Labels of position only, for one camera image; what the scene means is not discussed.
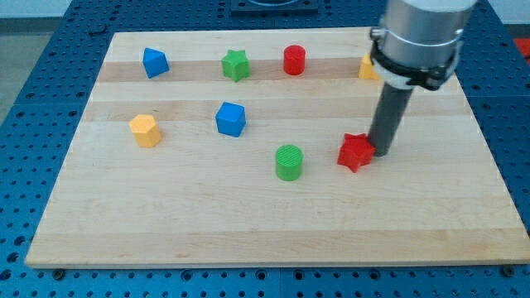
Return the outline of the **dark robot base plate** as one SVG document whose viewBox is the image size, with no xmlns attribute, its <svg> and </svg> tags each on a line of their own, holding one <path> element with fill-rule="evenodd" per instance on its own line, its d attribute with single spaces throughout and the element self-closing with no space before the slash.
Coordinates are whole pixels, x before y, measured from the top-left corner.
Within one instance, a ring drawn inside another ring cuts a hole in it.
<svg viewBox="0 0 530 298">
<path fill-rule="evenodd" d="M 232 16 L 249 13 L 318 12 L 317 0 L 230 0 Z"/>
</svg>

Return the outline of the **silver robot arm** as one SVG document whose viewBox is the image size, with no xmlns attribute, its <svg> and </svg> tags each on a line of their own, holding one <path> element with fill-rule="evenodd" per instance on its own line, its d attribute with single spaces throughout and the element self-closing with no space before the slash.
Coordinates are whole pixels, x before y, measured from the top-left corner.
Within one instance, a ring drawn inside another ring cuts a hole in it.
<svg viewBox="0 0 530 298">
<path fill-rule="evenodd" d="M 465 24 L 476 0 L 388 0 L 370 29 L 371 63 L 395 89 L 439 89 L 460 58 Z"/>
</svg>

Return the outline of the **yellow block behind arm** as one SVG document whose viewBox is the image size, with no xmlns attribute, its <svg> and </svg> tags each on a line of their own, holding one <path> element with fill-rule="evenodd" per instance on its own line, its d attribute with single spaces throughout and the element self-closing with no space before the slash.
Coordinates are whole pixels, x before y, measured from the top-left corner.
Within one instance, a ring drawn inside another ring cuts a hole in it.
<svg viewBox="0 0 530 298">
<path fill-rule="evenodd" d="M 361 64 L 359 67 L 358 78 L 359 79 L 374 79 L 374 80 L 380 79 L 379 75 L 374 70 L 372 61 L 370 59 L 370 54 L 366 54 L 362 58 Z"/>
</svg>

